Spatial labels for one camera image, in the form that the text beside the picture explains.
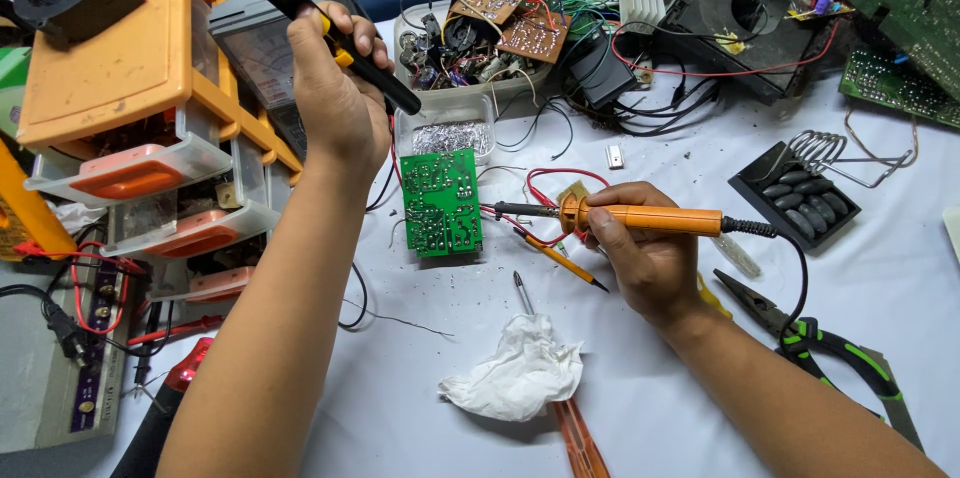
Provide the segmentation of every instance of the fingernail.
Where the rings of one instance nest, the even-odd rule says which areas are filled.
[[[603,208],[594,208],[590,210],[589,213],[586,214],[586,217],[590,220],[590,226],[600,228],[607,226],[607,223],[610,223],[614,220],[614,216]]]

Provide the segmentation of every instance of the pliers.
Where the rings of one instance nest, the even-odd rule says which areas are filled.
[[[729,289],[750,317],[761,325],[767,333],[774,338],[780,336],[780,330],[789,315],[777,309],[777,304],[774,302],[719,269],[714,269],[713,274]],[[890,418],[890,425],[894,430],[903,435],[911,444],[917,446],[920,451],[923,451],[924,447],[920,443],[917,429],[913,425],[913,419],[910,417],[910,412],[904,402],[904,393],[901,392],[900,387],[894,380],[890,363],[883,358],[880,352],[855,345],[844,337],[820,330],[817,319],[809,316],[802,317],[794,322],[787,329],[783,342],[790,354],[786,357],[788,360],[828,386],[836,387],[823,373],[820,365],[814,361],[810,351],[825,352],[845,361],[870,386],[873,394],[882,401],[883,409],[886,410],[887,416]],[[778,354],[782,353],[779,348],[775,351]]]

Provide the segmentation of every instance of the white table surface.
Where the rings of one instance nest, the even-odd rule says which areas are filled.
[[[392,40],[392,22],[378,28]],[[675,77],[658,75],[641,106],[664,106],[676,82]],[[727,179],[777,141],[790,140],[802,130],[842,133],[846,107],[837,83],[835,76],[824,79],[802,100],[774,107],[728,89],[717,105],[695,115],[702,118],[698,124],[655,139],[598,131],[584,117],[572,116],[574,146],[555,162],[550,156],[563,148],[570,132],[562,117],[547,112],[522,150],[498,150],[490,164],[577,167],[612,183],[647,180],[681,206],[759,219]],[[514,106],[521,104],[527,105],[525,114],[534,114],[526,96]],[[909,122],[878,110],[858,106],[854,125],[875,153],[898,156],[910,147]],[[518,139],[528,125],[529,119],[504,120],[496,129],[498,139]],[[804,314],[816,316],[823,329],[885,355],[927,454],[948,474],[960,475],[955,449],[960,438],[955,400],[960,361],[954,355],[960,264],[942,220],[945,207],[960,204],[955,174],[960,135],[922,123],[919,141],[917,164],[898,171],[878,189],[834,177],[863,213],[833,243],[808,256],[810,292]],[[610,171],[605,148],[616,143],[623,148],[626,168]],[[860,157],[856,146],[847,150]],[[868,179],[882,172],[877,164],[849,168]],[[379,191],[388,170],[385,165],[372,193]],[[481,200],[522,202],[524,174],[490,172],[480,181]],[[576,179],[552,175],[536,183],[556,195]],[[598,189],[590,179],[584,183]],[[390,216],[392,210],[401,214]],[[501,423],[468,415],[437,396],[440,378],[468,371],[491,354],[507,318],[522,309],[514,269],[523,276],[536,310],[553,317],[558,341],[585,341],[577,400],[613,476],[770,475],[673,352],[624,305],[603,257],[586,251],[576,239],[565,242],[572,259],[610,287],[611,295],[534,251],[507,223],[485,218],[485,251],[479,258],[421,262],[406,249],[402,225],[388,248],[391,228],[401,217],[402,195],[396,185],[390,187],[387,205],[366,216],[356,259],[366,278],[370,309],[456,337],[383,319],[365,321],[360,333],[341,331],[307,440],[305,476],[569,476],[563,438],[552,416]],[[558,224],[541,220],[533,230],[552,237]],[[734,320],[772,347],[773,337],[730,299],[713,269],[748,282],[790,311],[800,283],[796,253],[782,239],[735,238],[762,266],[761,278],[748,282],[706,239],[701,240],[700,269]],[[361,299],[353,277],[347,296]],[[282,303],[282,296],[276,299]],[[342,319],[353,319],[357,311],[344,305]],[[153,359],[154,370],[179,361],[197,337],[171,342]],[[848,395],[883,412],[880,401],[846,365],[826,356],[817,360]],[[126,385],[132,382],[134,362],[127,361]],[[144,397],[126,398],[113,437],[0,456],[0,476],[108,476],[148,404]],[[783,426],[795,419],[803,417],[783,416]]]

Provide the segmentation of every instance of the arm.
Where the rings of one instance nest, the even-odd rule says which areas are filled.
[[[677,206],[647,183],[615,186],[587,202]],[[946,478],[888,425],[708,306],[696,286],[697,238],[632,236],[605,210],[589,217],[587,245],[604,246],[627,302],[673,347],[774,474]]]
[[[374,26],[320,5],[392,68]],[[316,12],[290,25],[309,147],[270,244],[183,399],[159,477],[294,476],[323,391],[370,185],[390,142],[383,95],[348,77]]]

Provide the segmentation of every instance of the hand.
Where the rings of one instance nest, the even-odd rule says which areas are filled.
[[[678,207],[646,182],[604,189],[588,196],[586,203]],[[664,328],[702,308],[705,302],[697,290],[695,236],[627,229],[603,208],[590,210],[587,218],[586,246],[603,245],[627,304],[651,324]]]
[[[357,51],[373,54],[381,69],[394,72],[387,45],[366,18],[351,17],[334,2],[318,4],[336,27],[353,35]],[[307,160],[348,172],[368,189],[390,148],[383,93],[351,71],[337,66],[324,41],[321,16],[304,7],[287,28],[294,51],[294,98],[307,136]]]

